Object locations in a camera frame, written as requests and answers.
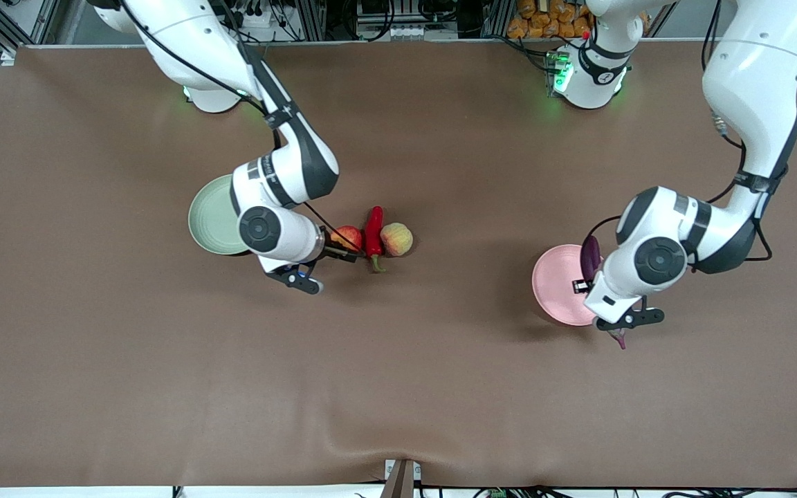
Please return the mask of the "red apple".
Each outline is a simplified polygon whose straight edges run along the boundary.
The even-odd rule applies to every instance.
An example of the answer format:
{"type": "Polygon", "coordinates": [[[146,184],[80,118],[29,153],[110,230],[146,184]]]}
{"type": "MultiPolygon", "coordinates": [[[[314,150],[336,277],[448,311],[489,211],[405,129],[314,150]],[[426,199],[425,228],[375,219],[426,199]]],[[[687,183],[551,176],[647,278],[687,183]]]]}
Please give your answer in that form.
{"type": "Polygon", "coordinates": [[[344,249],[357,253],[363,252],[363,233],[352,225],[342,225],[335,230],[344,239],[344,249]]]}

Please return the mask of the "purple eggplant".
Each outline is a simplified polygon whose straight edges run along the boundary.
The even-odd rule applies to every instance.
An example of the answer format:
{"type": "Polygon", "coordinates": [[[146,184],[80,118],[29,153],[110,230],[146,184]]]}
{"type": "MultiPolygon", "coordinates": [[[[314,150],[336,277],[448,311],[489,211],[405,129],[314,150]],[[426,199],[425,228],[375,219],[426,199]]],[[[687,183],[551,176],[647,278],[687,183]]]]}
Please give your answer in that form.
{"type": "MultiPolygon", "coordinates": [[[[591,286],[596,271],[600,268],[601,261],[600,244],[594,235],[588,235],[585,237],[580,250],[580,268],[588,286],[591,286]]],[[[616,340],[622,350],[626,350],[624,330],[611,330],[608,331],[608,334],[616,340]]]]}

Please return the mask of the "red chili pepper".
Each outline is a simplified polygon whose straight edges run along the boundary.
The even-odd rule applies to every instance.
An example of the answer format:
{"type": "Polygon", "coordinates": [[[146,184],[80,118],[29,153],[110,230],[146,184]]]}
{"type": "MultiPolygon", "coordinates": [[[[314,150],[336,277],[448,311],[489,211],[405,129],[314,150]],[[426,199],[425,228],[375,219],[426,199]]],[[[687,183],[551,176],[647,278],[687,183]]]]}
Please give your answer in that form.
{"type": "Polygon", "coordinates": [[[385,269],[380,264],[380,258],[385,255],[385,246],[381,239],[381,230],[385,226],[383,225],[384,220],[385,211],[376,205],[371,208],[363,229],[363,249],[374,273],[385,273],[385,269]]]}

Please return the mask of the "yellow pink peach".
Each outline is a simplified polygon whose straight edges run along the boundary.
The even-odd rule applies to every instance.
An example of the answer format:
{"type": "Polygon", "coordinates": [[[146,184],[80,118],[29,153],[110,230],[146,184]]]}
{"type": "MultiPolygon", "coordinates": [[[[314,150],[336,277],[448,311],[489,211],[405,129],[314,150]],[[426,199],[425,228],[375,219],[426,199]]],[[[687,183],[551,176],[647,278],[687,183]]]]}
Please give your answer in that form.
{"type": "Polygon", "coordinates": [[[380,231],[380,238],[390,257],[402,257],[409,253],[414,243],[411,230],[402,223],[390,223],[380,231]]]}

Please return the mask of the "pink plate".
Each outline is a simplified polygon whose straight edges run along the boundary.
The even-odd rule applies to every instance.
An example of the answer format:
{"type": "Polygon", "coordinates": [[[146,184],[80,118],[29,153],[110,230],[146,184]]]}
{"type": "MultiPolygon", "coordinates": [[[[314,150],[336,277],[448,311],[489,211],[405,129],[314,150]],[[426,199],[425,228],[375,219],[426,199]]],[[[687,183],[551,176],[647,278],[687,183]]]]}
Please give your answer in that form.
{"type": "Polygon", "coordinates": [[[569,326],[589,326],[595,319],[584,304],[584,294],[575,293],[573,282],[583,278],[580,268],[582,246],[553,247],[535,262],[531,285],[540,308],[550,318],[569,326]]]}

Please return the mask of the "pale green plate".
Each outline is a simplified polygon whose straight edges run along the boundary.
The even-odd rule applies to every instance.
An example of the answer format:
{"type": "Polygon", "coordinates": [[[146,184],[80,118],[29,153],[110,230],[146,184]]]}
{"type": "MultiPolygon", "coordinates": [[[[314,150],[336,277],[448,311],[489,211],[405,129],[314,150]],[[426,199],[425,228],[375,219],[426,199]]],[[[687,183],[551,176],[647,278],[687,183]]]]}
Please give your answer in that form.
{"type": "Polygon", "coordinates": [[[196,244],[216,255],[234,256],[249,252],[237,229],[233,207],[231,174],[205,184],[191,202],[187,226],[196,244]]]}

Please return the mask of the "brown table cloth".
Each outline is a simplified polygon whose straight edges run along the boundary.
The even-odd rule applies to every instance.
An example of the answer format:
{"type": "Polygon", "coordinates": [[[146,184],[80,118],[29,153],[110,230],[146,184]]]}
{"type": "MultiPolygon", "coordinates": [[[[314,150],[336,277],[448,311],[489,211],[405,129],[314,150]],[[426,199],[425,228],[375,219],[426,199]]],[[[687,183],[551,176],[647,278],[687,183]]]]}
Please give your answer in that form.
{"type": "Polygon", "coordinates": [[[638,192],[710,198],[699,45],[648,41],[579,111],[497,42],[285,45],[266,61],[335,151],[314,202],[375,205],[411,255],[320,262],[310,296],[187,227],[272,145],[197,111],[143,48],[26,48],[0,67],[0,486],[797,488],[797,144],[771,261],[684,275],[626,350],[540,309],[541,253],[638,192]]]}

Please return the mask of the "grey base connector box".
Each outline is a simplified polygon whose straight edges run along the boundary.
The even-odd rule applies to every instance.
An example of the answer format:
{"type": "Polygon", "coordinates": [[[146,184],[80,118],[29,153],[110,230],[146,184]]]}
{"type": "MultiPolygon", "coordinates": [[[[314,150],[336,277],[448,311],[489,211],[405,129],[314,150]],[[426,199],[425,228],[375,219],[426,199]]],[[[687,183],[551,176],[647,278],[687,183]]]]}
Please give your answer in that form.
{"type": "Polygon", "coordinates": [[[544,55],[545,73],[547,73],[548,94],[550,97],[564,95],[573,74],[574,64],[571,53],[565,50],[551,50],[544,55]]]}

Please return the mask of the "white power strip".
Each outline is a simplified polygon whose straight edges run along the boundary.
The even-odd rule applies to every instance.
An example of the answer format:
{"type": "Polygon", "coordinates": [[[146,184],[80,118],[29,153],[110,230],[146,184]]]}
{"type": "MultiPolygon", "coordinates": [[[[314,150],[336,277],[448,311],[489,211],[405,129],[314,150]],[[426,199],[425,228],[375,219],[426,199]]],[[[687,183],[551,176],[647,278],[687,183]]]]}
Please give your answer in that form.
{"type": "Polygon", "coordinates": [[[391,42],[455,40],[458,37],[455,25],[448,24],[398,24],[386,35],[391,42]]]}

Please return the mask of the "orange netted fruit bag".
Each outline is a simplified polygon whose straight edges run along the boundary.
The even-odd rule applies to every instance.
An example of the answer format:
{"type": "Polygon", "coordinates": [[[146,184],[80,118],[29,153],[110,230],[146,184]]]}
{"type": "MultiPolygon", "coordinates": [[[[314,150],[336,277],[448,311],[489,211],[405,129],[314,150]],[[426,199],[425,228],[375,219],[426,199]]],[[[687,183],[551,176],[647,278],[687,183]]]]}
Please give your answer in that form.
{"type": "Polygon", "coordinates": [[[509,39],[586,38],[595,16],[584,0],[513,0],[509,39]]]}

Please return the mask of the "aluminium frame post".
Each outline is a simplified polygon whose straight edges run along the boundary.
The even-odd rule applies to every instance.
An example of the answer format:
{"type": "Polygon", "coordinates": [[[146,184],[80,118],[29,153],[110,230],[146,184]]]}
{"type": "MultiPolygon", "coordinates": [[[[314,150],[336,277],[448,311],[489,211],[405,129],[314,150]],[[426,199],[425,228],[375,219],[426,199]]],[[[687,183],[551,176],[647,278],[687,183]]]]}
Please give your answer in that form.
{"type": "Polygon", "coordinates": [[[327,30],[328,0],[294,0],[294,2],[304,41],[323,42],[327,30]]]}
{"type": "Polygon", "coordinates": [[[516,0],[483,0],[484,20],[480,29],[481,37],[499,35],[505,37],[507,26],[513,19],[516,0]]]}

